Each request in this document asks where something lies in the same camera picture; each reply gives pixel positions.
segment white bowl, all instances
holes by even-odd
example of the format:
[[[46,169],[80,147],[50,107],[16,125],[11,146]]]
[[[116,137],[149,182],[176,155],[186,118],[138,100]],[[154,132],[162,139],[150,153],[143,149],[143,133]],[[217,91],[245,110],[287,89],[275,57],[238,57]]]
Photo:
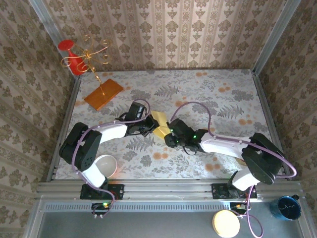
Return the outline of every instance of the white bowl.
[[[106,178],[114,175],[118,167],[117,160],[111,155],[100,155],[95,159],[94,164]]]

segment patterned wallpaper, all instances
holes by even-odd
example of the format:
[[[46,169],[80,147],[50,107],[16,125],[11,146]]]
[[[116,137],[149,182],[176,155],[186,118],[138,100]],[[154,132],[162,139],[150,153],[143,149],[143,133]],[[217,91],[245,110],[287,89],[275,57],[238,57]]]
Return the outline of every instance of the patterned wallpaper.
[[[317,224],[317,1],[302,1],[260,74]]]
[[[0,0],[0,237],[20,237],[48,171],[72,76],[28,1]]]
[[[44,0],[63,38],[110,38],[99,70],[252,68],[286,0]]]

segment blue mug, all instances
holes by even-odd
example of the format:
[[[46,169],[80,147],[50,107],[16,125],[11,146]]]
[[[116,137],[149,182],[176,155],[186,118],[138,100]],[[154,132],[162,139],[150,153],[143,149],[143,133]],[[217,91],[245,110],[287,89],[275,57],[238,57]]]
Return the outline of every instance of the blue mug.
[[[284,196],[270,203],[269,208],[274,217],[284,221],[300,218],[302,209],[298,203],[299,196]]]

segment yellow object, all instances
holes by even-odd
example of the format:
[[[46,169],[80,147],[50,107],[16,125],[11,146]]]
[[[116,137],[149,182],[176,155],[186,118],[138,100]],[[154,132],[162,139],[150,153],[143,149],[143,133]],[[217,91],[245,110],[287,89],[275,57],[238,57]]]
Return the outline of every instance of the yellow object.
[[[217,212],[212,219],[214,231],[222,238],[235,237],[240,230],[238,217],[228,210]]]
[[[158,137],[164,139],[164,137],[170,134],[170,129],[167,126],[167,118],[165,113],[151,111],[151,114],[155,120],[158,121],[159,127],[157,127],[153,133]]]

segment round container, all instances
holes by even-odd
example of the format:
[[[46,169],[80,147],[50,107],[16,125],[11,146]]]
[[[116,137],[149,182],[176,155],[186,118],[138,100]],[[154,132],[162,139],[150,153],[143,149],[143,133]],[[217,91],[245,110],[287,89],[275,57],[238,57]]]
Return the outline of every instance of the round container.
[[[240,230],[238,217],[228,210],[217,212],[212,219],[214,231],[222,238],[235,237]]]
[[[100,155],[95,159],[94,164],[106,178],[114,175],[118,167],[117,160],[111,155]]]

